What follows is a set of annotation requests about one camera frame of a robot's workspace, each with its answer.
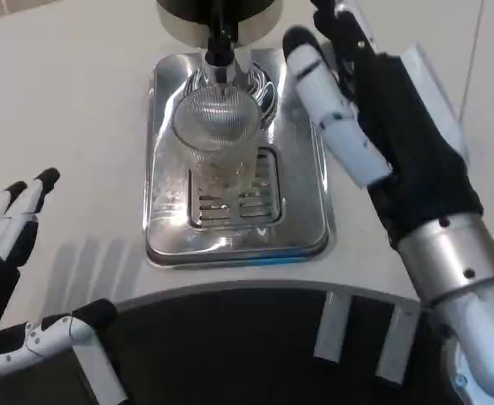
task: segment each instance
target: screw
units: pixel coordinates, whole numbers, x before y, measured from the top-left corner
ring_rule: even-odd
[[[462,374],[457,374],[455,376],[455,385],[464,388],[468,384],[468,380]]]

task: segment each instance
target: coffee machine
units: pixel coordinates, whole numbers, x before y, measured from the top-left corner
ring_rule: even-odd
[[[158,0],[168,32],[198,52],[170,55],[149,89],[144,229],[156,266],[215,267],[311,258],[334,239],[322,140],[280,49],[251,50],[279,19],[281,0]],[[173,146],[179,101],[210,84],[248,92],[262,111],[252,189],[204,195]]]

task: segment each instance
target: drip tray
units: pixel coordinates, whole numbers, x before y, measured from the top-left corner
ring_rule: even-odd
[[[256,176],[252,188],[234,201],[200,195],[189,176],[190,219],[198,228],[236,229],[273,224],[280,217],[279,177],[276,155],[268,148],[258,151]]]
[[[215,267],[306,260],[325,249],[333,221],[323,146],[286,77],[282,51],[253,51],[277,93],[259,136],[252,189],[232,202],[203,195],[177,156],[171,115],[198,74],[200,55],[159,62],[150,88],[144,227],[158,266]]]

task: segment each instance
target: robotic finger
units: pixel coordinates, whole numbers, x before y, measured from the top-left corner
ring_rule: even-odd
[[[283,47],[297,93],[329,152],[367,188],[422,303],[457,339],[470,375],[494,399],[494,240],[468,177],[459,123],[418,47],[400,56],[376,53],[342,2],[313,3],[338,81],[320,62],[313,36],[292,29]]]

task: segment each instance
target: metal grate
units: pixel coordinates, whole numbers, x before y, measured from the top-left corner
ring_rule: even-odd
[[[190,216],[198,228],[244,228],[271,224],[280,217],[279,179],[275,154],[268,148],[258,150],[256,177],[248,192],[232,202],[200,195],[190,176]]]

